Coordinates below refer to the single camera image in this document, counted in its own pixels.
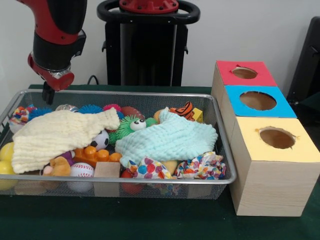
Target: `black cable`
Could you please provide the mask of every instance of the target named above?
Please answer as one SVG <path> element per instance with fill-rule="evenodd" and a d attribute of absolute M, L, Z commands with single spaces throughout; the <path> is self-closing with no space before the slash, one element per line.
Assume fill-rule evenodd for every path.
<path fill-rule="evenodd" d="M 96 83 L 97 85 L 99 85 L 99 80 L 98 80 L 98 78 L 96 77 L 96 75 L 91 75 L 91 76 L 89 77 L 89 80 L 88 80 L 88 82 L 87 82 L 87 85 L 90 84 L 90 82 L 91 82 L 92 79 L 94 79 L 94 80 L 95 80 L 95 83 Z"/>

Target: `purple toy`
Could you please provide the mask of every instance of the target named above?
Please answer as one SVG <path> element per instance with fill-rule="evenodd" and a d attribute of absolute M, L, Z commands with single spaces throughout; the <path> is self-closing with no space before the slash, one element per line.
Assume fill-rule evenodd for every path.
<path fill-rule="evenodd" d="M 74 151 L 67 151 L 64 154 L 61 154 L 60 157 L 64 157 L 68 163 L 70 164 L 70 166 L 72 166 L 73 164 L 75 164 L 75 162 L 73 161 L 73 158 L 75 157 L 75 152 Z"/>

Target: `tray rim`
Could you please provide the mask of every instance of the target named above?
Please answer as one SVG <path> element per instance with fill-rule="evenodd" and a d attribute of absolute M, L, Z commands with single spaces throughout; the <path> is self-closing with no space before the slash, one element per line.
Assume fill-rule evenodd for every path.
<path fill-rule="evenodd" d="M 28 93 L 42 93 L 41 89 L 24 89 L 18 91 L 7 107 L 0 115 L 0 123 L 3 123 L 6 117 L 9 117 L 9 111 L 14 108 L 15 104 L 19 104 L 19 99 L 24 94 Z M 230 177 L 221 180 L 204 180 L 204 179 L 143 179 L 143 178 L 106 178 L 106 177 L 55 177 L 55 176 L 37 176 L 37 175 L 21 175 L 21 174 L 1 174 L 1 180 L 29 180 L 29 181 L 54 181 L 54 182 L 97 182 L 97 183 L 134 183 L 134 184 L 184 184 L 184 185 L 227 185 L 234 182 L 237 178 L 237 171 L 233 155 L 227 140 L 227 134 L 223 120 L 221 117 L 220 109 L 217 100 L 208 94 L 199 93 L 165 93 L 165 92 L 129 92 L 129 91 L 93 91 L 93 90 L 62 90 L 56 94 L 99 94 L 99 95 L 135 95 L 135 96 L 163 96 L 163 97 L 200 97 L 209 99 L 213 103 L 214 111 L 216 114 L 217 125 L 219 128 L 222 145 L 228 162 Z"/>

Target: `soccer ball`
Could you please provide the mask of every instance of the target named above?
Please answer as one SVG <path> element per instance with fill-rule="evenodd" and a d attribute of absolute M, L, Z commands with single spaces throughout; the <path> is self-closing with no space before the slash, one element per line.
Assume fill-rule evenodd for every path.
<path fill-rule="evenodd" d="M 102 130 L 90 143 L 90 146 L 95 147 L 97 151 L 106 149 L 109 144 L 109 134 L 106 130 Z"/>

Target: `white wall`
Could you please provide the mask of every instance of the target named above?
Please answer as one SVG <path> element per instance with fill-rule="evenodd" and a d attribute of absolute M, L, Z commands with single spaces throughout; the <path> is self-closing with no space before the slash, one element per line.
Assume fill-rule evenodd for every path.
<path fill-rule="evenodd" d="M 15 0 L 0 0 L 0 112 L 10 98 L 30 84 L 43 81 L 29 68 L 34 18 Z M 75 84 L 91 74 L 106 84 L 104 22 L 88 0 L 83 29 L 87 41 L 82 56 L 72 61 Z M 264 61 L 284 94 L 287 93 L 312 17 L 320 15 L 319 0 L 189 0 L 201 9 L 190 25 L 189 55 L 184 58 L 183 86 L 212 84 L 216 60 Z"/>

